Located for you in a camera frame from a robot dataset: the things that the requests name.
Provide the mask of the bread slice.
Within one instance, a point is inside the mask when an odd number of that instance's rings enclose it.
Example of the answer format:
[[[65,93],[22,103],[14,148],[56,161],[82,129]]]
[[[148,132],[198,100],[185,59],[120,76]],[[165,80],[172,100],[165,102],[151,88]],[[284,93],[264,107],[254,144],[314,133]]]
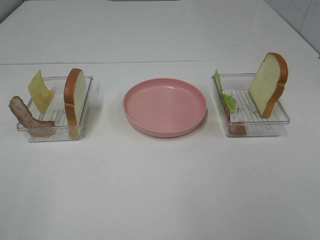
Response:
[[[248,92],[263,118],[269,118],[285,90],[289,76],[288,65],[278,53],[269,52],[255,74]]]
[[[73,68],[67,76],[63,98],[64,109],[69,128],[69,137],[80,137],[80,122],[87,96],[87,85],[84,72],[79,68]]]

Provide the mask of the green lettuce leaf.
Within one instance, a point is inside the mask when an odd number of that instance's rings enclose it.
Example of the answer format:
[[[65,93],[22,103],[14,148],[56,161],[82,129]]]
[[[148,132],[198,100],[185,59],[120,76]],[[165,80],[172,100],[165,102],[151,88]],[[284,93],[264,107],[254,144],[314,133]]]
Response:
[[[215,70],[213,77],[217,84],[218,92],[222,98],[224,107],[227,111],[228,118],[230,118],[231,114],[236,111],[237,101],[231,95],[228,95],[224,92],[223,86],[221,84],[221,77],[217,69]]]

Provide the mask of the left clear plastic container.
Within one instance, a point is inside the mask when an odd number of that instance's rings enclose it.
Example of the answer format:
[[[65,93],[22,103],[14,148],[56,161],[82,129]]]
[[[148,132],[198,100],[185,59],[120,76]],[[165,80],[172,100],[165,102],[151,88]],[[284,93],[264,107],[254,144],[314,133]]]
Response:
[[[64,88],[67,80],[66,76],[44,77],[46,87],[54,93],[54,98],[46,109],[41,113],[33,100],[28,101],[27,107],[32,116],[40,121],[53,121],[54,126],[47,127],[24,127],[20,122],[16,129],[22,132],[29,142],[54,142],[54,141],[73,141],[80,140],[86,135],[89,121],[89,110],[95,98],[94,77],[86,75],[85,102],[79,125],[68,125],[65,113]]]

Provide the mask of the wavy bacon strip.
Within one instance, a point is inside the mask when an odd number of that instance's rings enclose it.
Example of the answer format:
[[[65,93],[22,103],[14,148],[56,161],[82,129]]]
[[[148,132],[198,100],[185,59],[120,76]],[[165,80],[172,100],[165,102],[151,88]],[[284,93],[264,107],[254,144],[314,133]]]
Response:
[[[17,120],[25,128],[31,128],[27,132],[32,137],[47,138],[56,133],[55,129],[49,128],[55,126],[54,121],[41,121],[35,119],[28,107],[24,104],[23,100],[19,96],[13,96],[9,101],[8,106]]]

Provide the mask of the yellow cheese slice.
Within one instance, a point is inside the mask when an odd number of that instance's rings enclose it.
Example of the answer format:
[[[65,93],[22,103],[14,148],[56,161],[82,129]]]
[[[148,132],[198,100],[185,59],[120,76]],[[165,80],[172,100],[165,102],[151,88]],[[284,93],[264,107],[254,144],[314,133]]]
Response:
[[[37,109],[41,114],[44,114],[54,99],[55,94],[45,85],[40,69],[28,84],[28,91]]]

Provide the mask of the clear plastic container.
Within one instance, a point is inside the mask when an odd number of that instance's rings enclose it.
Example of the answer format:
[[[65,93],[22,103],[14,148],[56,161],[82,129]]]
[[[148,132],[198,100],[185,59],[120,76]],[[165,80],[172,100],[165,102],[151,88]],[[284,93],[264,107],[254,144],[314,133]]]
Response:
[[[214,100],[224,132],[228,137],[279,136],[284,130],[285,125],[290,123],[290,118],[279,101],[276,102],[269,118],[263,118],[260,115],[248,92],[248,88],[254,77],[254,73],[220,74],[224,92],[236,100],[236,110],[231,114],[230,124],[243,124],[246,128],[246,135],[244,136],[231,136],[227,133],[228,119],[224,103],[219,94],[216,80],[214,76],[211,77]]]
[[[41,113],[33,100],[28,101],[27,107],[32,116],[40,121],[53,121],[54,126],[47,127],[24,127],[20,122],[16,129],[22,132],[29,142],[54,142],[54,141],[73,141],[80,140],[86,135],[89,121],[89,110],[95,98],[94,77],[86,75],[85,102],[79,125],[68,125],[65,113],[64,88],[67,80],[66,76],[44,77],[46,87],[54,93],[54,98],[46,109]]]

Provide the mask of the pink round plate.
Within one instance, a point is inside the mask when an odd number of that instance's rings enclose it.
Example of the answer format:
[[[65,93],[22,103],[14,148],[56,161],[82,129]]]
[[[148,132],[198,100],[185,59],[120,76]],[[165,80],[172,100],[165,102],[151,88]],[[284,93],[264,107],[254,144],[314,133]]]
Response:
[[[188,82],[155,78],[128,90],[123,110],[129,123],[140,132],[171,138],[197,128],[207,113],[207,102],[202,92]]]

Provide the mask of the red ham slice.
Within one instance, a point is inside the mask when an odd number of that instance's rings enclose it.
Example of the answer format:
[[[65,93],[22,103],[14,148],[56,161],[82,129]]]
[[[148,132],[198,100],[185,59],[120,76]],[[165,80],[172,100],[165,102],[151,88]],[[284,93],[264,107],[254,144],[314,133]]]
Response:
[[[239,124],[230,124],[231,123],[231,115],[230,115],[230,118],[228,116],[228,113],[225,109],[225,106],[224,106],[224,110],[226,112],[226,115],[227,115],[227,121],[228,121],[228,127],[227,127],[227,133],[232,136],[232,137],[241,137],[241,136],[246,136],[247,135],[247,130],[245,128],[245,126],[241,123]]]

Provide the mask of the right clear plastic container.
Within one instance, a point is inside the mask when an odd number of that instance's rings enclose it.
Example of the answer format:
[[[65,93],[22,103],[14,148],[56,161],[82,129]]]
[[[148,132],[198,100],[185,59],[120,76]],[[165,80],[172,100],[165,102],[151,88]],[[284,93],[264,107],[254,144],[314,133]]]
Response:
[[[230,124],[243,124],[246,128],[246,135],[244,136],[231,136],[227,133],[228,119],[224,103],[219,94],[216,80],[214,76],[211,77],[214,100],[224,132],[228,137],[279,136],[284,130],[285,125],[290,123],[290,118],[279,101],[276,102],[269,118],[263,118],[260,115],[248,92],[248,88],[254,77],[254,73],[220,74],[224,92],[236,100],[236,110],[231,114]]]

